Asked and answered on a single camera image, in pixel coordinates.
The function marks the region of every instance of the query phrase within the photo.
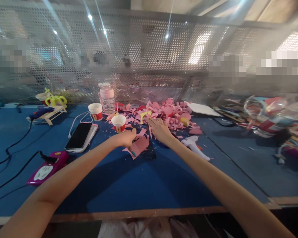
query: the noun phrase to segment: small paper cup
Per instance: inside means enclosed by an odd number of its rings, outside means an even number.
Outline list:
[[[88,105],[88,110],[92,115],[94,121],[101,121],[103,119],[102,105],[100,103],[92,103]]]
[[[114,116],[111,119],[111,121],[113,123],[115,132],[122,133],[122,132],[125,131],[125,123],[126,123],[126,117],[125,116],[123,116],[123,115]]]
[[[45,106],[47,106],[45,100],[50,97],[50,94],[49,93],[41,93],[41,94],[37,94],[35,97],[36,97],[36,99],[40,100],[41,103],[43,103]]]

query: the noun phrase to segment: phone screen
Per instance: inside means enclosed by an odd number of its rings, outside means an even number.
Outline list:
[[[80,123],[74,131],[65,149],[79,149],[84,147],[92,123]]]

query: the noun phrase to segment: perforated metal wall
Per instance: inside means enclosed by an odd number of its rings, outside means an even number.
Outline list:
[[[114,85],[121,103],[215,104],[298,91],[297,72],[283,84],[258,74],[266,52],[298,50],[292,26],[43,2],[0,1],[5,102],[37,102],[44,88],[69,103],[97,102],[101,82]]]

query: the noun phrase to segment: blue table surface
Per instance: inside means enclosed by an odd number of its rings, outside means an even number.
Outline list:
[[[25,118],[34,111],[36,110],[33,108],[22,108],[22,112],[17,113],[15,108],[0,109],[0,161],[6,158],[5,149],[26,133],[29,122]],[[42,150],[49,155],[51,152],[63,150],[73,119],[84,111],[87,111],[85,105],[69,106],[68,113],[63,113],[53,120],[52,126],[33,125],[28,136],[10,149],[11,162],[0,165],[0,185],[13,177],[36,151]],[[204,119],[195,118],[193,121],[202,125]],[[101,121],[98,125],[100,129],[86,152],[115,134],[108,123]],[[180,133],[187,136],[187,131],[178,132],[178,135]],[[150,148],[135,160],[132,160],[129,153],[122,152],[123,148],[112,151],[83,179],[56,213],[221,205],[172,150],[163,148],[157,140],[150,141]],[[213,165],[240,183],[262,203],[269,202],[267,196],[205,135],[199,137],[197,144],[204,148],[206,155],[215,158],[211,160]],[[157,156],[155,160],[150,159],[153,153]],[[80,155],[71,153],[70,160]],[[0,189],[0,217],[11,216],[35,190],[35,187],[25,184],[42,163],[43,160],[37,155],[17,178]]]
[[[202,131],[269,197],[298,196],[298,160],[286,156],[285,164],[279,165],[274,156],[274,138],[262,138],[253,132],[243,136],[245,129],[224,127],[208,118],[200,122]]]

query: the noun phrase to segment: forearm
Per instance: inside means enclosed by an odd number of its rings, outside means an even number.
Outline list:
[[[83,178],[115,147],[115,143],[109,138],[51,176],[31,194],[27,201],[50,202],[56,207],[59,206]]]
[[[294,237],[260,201],[225,173],[178,140],[170,143],[169,147],[228,209],[249,237]]]

